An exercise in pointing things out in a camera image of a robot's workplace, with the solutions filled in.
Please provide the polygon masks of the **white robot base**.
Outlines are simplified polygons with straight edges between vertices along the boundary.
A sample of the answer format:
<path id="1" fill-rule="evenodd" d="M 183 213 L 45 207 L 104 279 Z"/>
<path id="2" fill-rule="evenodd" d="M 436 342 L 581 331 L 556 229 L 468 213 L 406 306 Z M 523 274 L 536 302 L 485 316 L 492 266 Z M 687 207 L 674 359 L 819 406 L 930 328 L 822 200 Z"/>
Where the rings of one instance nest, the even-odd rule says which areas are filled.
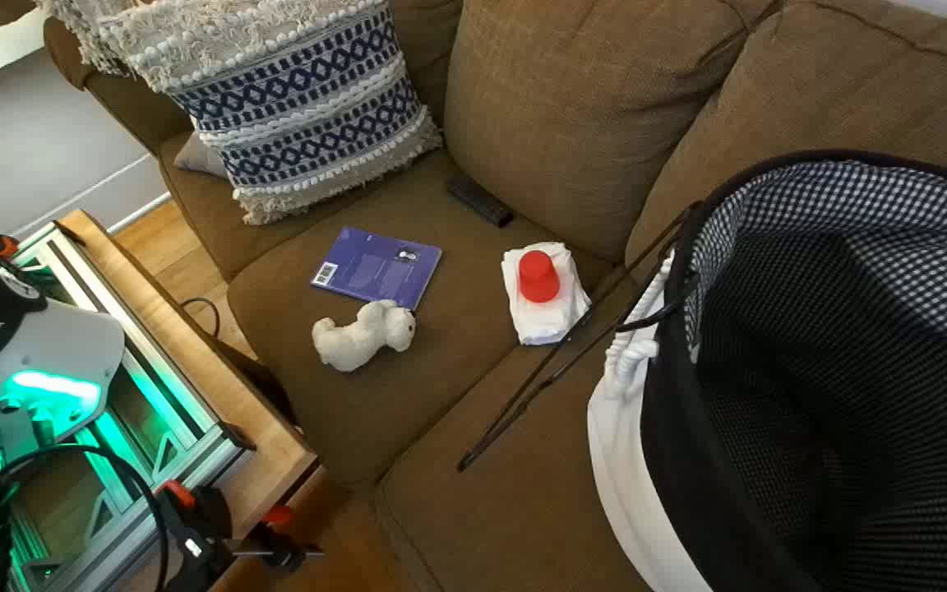
<path id="1" fill-rule="evenodd" d="M 0 233 L 0 472 L 90 427 L 109 409 L 125 328 L 48 296 Z"/>

